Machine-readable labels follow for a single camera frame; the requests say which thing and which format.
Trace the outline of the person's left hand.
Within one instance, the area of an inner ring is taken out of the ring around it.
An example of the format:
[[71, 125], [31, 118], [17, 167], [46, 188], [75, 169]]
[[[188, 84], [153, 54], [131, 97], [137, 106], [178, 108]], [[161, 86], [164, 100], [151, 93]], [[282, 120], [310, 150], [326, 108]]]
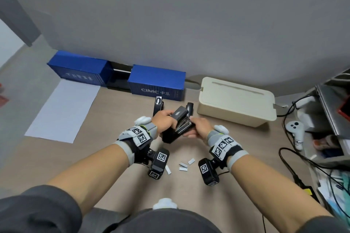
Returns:
[[157, 135], [165, 131], [165, 116], [171, 116], [174, 110], [162, 110], [156, 113], [151, 122], [157, 127]]

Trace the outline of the person's right hand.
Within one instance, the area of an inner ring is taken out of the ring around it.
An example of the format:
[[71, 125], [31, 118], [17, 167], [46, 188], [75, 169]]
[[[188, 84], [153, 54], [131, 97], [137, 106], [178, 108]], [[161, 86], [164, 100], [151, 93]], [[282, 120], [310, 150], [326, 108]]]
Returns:
[[210, 124], [210, 122], [203, 118], [203, 123], [200, 126], [196, 126], [195, 128], [187, 132], [188, 138], [201, 138], [202, 140], [206, 140], [208, 137], [208, 134], [214, 130], [213, 126]]

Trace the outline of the person's right forearm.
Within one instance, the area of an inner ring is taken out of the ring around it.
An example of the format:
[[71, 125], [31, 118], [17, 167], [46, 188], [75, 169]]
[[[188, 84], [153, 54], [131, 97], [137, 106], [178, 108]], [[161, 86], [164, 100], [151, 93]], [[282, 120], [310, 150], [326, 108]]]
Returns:
[[315, 217], [332, 217], [290, 179], [254, 156], [248, 154], [236, 160], [231, 174], [280, 233], [295, 233]]

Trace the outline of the person's left forearm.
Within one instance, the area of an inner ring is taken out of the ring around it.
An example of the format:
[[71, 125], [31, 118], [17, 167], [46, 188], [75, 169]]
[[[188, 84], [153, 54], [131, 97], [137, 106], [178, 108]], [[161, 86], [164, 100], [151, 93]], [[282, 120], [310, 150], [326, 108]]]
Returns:
[[76, 162], [47, 185], [67, 192], [85, 215], [128, 167], [129, 158], [125, 151], [119, 145], [112, 144]]

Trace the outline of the grey wrist band with markers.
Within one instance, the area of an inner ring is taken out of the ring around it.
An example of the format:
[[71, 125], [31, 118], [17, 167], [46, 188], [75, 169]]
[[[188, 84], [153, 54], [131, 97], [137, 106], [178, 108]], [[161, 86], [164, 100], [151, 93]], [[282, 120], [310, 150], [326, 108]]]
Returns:
[[134, 126], [123, 131], [115, 141], [126, 153], [129, 166], [134, 163], [148, 164], [151, 142], [157, 138], [157, 126], [151, 117], [142, 116], [134, 122]]
[[209, 152], [221, 169], [227, 168], [231, 173], [233, 164], [248, 155], [242, 146], [234, 140], [223, 125], [215, 125], [207, 136]]

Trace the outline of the blue model shipping container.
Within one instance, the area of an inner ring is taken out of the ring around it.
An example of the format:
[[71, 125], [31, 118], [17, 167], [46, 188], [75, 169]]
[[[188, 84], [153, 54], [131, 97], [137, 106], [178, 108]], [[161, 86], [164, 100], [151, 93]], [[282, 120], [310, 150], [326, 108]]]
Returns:
[[107, 87], [113, 68], [109, 61], [59, 50], [47, 65], [62, 79]]
[[185, 72], [135, 64], [128, 83], [132, 94], [180, 102], [184, 98], [185, 79]]

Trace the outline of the white chest tracker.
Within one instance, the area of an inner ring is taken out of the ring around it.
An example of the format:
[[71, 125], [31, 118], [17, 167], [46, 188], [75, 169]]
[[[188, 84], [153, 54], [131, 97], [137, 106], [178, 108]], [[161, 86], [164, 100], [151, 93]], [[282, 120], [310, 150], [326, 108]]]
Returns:
[[171, 198], [162, 198], [152, 207], [152, 210], [159, 209], [178, 209], [178, 206]]

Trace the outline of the white paper sheet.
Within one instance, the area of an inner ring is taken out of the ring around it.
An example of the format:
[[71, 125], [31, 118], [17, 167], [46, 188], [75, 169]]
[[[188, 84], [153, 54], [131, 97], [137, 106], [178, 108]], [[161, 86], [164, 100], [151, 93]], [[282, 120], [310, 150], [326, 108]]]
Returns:
[[24, 134], [73, 143], [100, 86], [61, 80]]

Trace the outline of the black power adapter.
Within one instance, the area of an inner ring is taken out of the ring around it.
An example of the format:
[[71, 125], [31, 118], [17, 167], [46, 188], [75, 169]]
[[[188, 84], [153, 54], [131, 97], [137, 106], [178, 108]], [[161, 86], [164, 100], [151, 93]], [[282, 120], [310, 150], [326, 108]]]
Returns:
[[314, 191], [312, 186], [305, 185], [302, 180], [298, 177], [298, 175], [293, 175], [293, 180], [297, 186], [299, 186], [301, 189], [303, 189], [305, 192], [308, 193], [308, 195], [313, 196]]

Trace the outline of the grey laptop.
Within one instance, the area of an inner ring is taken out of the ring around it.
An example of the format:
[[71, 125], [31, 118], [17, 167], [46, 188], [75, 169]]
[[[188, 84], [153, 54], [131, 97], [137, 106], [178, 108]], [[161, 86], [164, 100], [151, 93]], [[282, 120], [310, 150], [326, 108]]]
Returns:
[[348, 98], [347, 90], [324, 84], [318, 84], [315, 88], [334, 134], [339, 138], [350, 140], [350, 121], [338, 112]]

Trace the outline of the red flat object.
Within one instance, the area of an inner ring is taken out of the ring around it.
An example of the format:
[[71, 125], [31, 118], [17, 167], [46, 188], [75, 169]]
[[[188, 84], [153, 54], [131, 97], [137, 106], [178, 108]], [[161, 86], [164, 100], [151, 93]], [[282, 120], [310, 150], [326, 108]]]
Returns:
[[337, 110], [338, 114], [350, 121], [350, 98], [348, 98]]

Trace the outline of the pile of papers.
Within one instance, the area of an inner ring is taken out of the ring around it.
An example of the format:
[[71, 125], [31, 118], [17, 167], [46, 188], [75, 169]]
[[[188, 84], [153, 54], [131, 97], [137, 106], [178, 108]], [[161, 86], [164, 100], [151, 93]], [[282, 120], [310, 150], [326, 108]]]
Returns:
[[350, 226], [350, 172], [318, 169], [318, 192], [333, 214]]

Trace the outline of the person's dark grey sweater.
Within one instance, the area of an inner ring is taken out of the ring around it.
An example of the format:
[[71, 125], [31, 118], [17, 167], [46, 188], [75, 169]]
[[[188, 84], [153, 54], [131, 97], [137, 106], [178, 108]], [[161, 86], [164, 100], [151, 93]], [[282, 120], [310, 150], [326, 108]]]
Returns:
[[[0, 233], [78, 233], [83, 215], [67, 192], [40, 185], [0, 199]], [[145, 209], [114, 233], [222, 233], [197, 213], [179, 209]]]

